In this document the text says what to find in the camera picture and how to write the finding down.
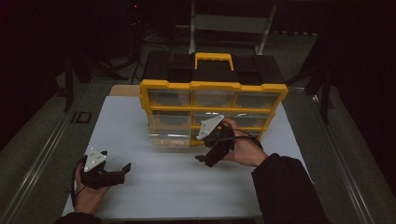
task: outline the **yellow handle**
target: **yellow handle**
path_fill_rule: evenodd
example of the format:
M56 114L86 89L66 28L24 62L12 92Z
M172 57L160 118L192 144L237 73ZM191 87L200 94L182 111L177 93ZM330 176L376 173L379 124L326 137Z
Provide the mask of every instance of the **yellow handle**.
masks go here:
M227 53L195 53L195 69L198 68L199 60L211 60L211 61L227 61L230 64L230 70L233 71L233 59L231 54Z

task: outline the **table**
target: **table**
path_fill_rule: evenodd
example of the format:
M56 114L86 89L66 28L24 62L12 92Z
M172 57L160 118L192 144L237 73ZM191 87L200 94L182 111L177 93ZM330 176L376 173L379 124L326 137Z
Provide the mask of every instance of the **table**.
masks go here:
M139 98L123 93L136 94L136 87L113 89L119 92L113 90L105 99L87 151L107 150L107 171L118 171L128 162L132 163L132 170L124 184L108 192L97 216L164 220L262 215L250 174L253 168L230 161L209 168L194 158L206 154L208 148L204 147L154 147L149 141L147 116ZM276 113L262 138L265 151L300 159L305 166L282 105ZM69 199L64 215L72 211Z

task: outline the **yellow and black toolbox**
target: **yellow and black toolbox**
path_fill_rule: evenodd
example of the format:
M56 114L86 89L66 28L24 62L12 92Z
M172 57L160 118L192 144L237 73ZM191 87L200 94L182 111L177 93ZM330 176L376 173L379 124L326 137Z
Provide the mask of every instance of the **yellow and black toolbox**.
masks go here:
M140 82L148 136L160 147L202 145L201 120L218 114L260 139L287 93L274 57L266 55L152 51Z

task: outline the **floor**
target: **floor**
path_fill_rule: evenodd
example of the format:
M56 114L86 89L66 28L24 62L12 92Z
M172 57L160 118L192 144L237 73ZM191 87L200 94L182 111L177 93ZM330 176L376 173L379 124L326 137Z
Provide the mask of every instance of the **floor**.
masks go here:
M161 44L160 35L148 35L141 62L118 73L118 81L92 70L91 83L75 81L75 102L63 112L64 98L53 96L21 129L0 154L0 222L52 223L62 215L68 198L71 169L84 154L104 99L115 84L138 84L148 53L153 49L187 53L186 39L174 45ZM271 34L264 54L276 58L285 79L298 74L315 43L314 35L290 37ZM251 55L250 46L213 47L210 42L197 51L222 51ZM112 58L122 63L125 58ZM332 223L396 223L396 200L378 171L359 130L332 87L330 124L318 114L318 97L304 94L309 78L290 86L282 103L302 151L307 169ZM75 112L90 112L88 123L72 121ZM105 223L121 220L105 220ZM247 223L241 220L161 221L131 223Z

